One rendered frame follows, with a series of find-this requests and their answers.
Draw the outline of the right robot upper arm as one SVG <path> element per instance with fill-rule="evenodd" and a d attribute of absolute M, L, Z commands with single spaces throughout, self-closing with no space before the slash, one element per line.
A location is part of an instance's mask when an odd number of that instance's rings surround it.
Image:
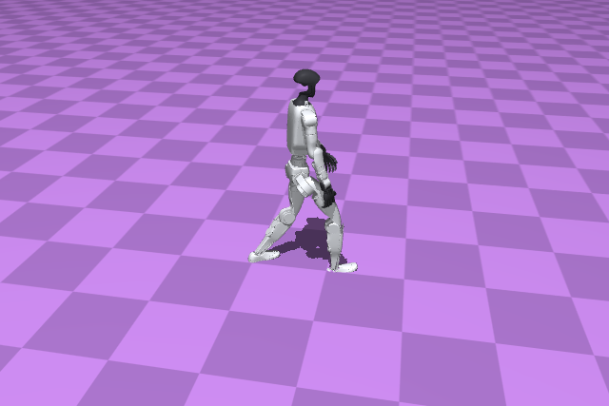
<path fill-rule="evenodd" d="M 318 142 L 317 116 L 311 110 L 302 111 L 301 123 L 304 128 L 307 155 L 314 160 L 314 151 Z"/>

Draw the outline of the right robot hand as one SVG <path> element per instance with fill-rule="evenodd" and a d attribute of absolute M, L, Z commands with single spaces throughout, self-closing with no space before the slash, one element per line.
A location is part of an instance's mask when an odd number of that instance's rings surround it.
<path fill-rule="evenodd" d="M 330 185 L 328 188 L 324 188 L 324 184 L 320 183 L 321 190 L 324 192 L 324 206 L 322 208 L 329 207 L 335 202 L 334 196 L 336 196 L 336 192 L 331 188 Z"/>

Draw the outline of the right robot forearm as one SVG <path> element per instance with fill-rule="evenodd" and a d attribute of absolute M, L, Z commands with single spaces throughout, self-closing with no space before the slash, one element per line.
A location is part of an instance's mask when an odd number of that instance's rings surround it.
<path fill-rule="evenodd" d="M 312 162 L 312 167 L 315 169 L 316 177 L 319 183 L 324 184 L 324 188 L 328 188 L 331 185 L 330 180 L 328 179 L 328 173 L 324 167 L 324 154 L 320 148 L 315 149 L 314 151 L 314 161 Z"/>

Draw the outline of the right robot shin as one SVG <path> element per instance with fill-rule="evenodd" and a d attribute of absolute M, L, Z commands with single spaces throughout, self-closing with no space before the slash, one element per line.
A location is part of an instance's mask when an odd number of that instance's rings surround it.
<path fill-rule="evenodd" d="M 343 235 L 344 235 L 344 223 L 340 230 L 340 226 L 334 222 L 329 223 L 326 226 L 327 235 L 327 252 L 330 253 L 331 259 L 331 270 L 336 271 L 339 269 L 338 264 L 340 261 L 340 255 L 343 246 Z M 337 264 L 336 264 L 337 263 Z M 334 268 L 334 269 L 333 269 Z"/>

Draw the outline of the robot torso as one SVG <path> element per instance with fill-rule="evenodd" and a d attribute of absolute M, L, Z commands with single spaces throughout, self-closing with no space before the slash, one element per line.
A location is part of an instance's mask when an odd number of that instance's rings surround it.
<path fill-rule="evenodd" d="M 301 123 L 302 111 L 311 110 L 316 115 L 315 108 L 309 101 L 304 101 L 304 106 L 294 106 L 292 101 L 296 99 L 292 99 L 288 106 L 286 134 L 287 148 L 292 154 L 291 160 L 287 163 L 287 175 L 295 185 L 297 185 L 296 178 L 301 174 L 305 178 L 309 176 L 309 167 L 306 163 L 305 130 Z"/>

